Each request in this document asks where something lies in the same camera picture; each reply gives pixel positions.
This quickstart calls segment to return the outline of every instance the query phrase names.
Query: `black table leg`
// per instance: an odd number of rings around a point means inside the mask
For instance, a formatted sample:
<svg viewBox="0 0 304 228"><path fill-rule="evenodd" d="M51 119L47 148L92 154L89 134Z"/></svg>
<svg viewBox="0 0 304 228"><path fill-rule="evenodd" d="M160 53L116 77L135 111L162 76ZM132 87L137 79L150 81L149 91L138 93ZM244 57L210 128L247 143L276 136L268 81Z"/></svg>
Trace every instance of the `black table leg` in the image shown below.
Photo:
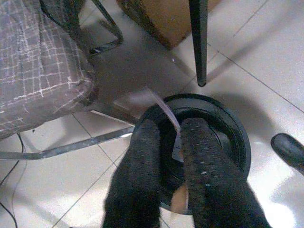
<svg viewBox="0 0 304 228"><path fill-rule="evenodd" d="M207 76L207 0L189 0L196 75L199 86L206 84Z"/></svg>

